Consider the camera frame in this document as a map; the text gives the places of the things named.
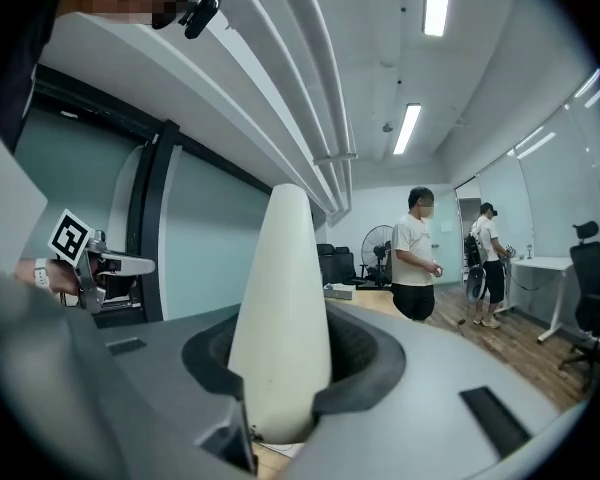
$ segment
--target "black cap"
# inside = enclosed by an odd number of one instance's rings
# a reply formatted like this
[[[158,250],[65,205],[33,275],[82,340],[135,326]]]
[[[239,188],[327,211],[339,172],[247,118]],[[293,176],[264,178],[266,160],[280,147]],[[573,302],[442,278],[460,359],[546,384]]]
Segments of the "black cap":
[[[498,212],[493,209],[493,205],[491,203],[482,203],[480,205],[480,215],[484,215],[489,210],[491,210],[491,213],[493,213],[494,217],[496,217],[498,215]]]

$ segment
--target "black cable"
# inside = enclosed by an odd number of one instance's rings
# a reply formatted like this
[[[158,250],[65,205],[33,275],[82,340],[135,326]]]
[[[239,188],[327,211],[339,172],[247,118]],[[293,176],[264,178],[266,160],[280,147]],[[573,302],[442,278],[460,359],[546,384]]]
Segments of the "black cable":
[[[522,286],[518,281],[516,281],[516,278],[513,277],[513,271],[509,272],[509,275],[511,276],[511,280],[514,283],[516,283],[516,285],[518,285],[520,288],[522,288],[523,290],[525,290],[527,292],[537,292],[540,288],[548,285],[551,281],[553,281],[555,279],[555,276],[553,276],[551,279],[549,279],[548,281],[545,281],[540,286],[536,286],[535,288],[527,288],[526,286]]]
[[[467,301],[467,314],[465,315],[465,318],[461,318],[460,320],[458,320],[458,332],[462,335],[463,338],[466,338],[466,336],[462,332],[462,329],[460,329],[460,326],[463,325],[469,319],[469,306],[470,305],[471,305],[470,302]]]

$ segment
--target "human hand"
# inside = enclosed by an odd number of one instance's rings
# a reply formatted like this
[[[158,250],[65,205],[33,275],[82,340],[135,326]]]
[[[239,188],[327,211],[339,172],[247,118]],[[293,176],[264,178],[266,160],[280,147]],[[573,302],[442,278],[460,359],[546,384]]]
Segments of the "human hand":
[[[53,293],[78,295],[78,278],[73,267],[66,261],[47,260],[49,289]]]
[[[442,267],[438,265],[435,261],[426,261],[424,268],[427,272],[433,274],[436,277],[440,277],[442,275]]]

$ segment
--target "black slot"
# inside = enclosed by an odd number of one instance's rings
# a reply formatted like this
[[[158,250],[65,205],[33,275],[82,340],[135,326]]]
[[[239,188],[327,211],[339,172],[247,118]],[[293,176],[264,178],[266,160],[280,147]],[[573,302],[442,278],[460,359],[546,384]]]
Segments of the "black slot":
[[[138,350],[139,348],[146,346],[147,344],[138,338],[130,338],[128,340],[118,341],[117,343],[107,344],[107,348],[109,349],[109,352],[111,352],[112,356],[119,356],[120,354],[133,352],[134,350]]]
[[[488,387],[463,391],[460,396],[501,459],[531,439],[527,430]]]

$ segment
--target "black shorts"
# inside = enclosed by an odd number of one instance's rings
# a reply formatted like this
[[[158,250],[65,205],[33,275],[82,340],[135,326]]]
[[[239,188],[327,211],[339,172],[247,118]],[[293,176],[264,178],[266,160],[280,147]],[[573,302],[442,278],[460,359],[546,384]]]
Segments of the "black shorts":
[[[500,260],[485,261],[482,265],[485,272],[484,290],[480,296],[480,300],[489,290],[489,304],[498,304],[504,299],[504,271]]]
[[[392,284],[393,303],[407,318],[424,321],[433,313],[436,299],[433,296],[433,285],[428,286],[405,286],[403,284]]]

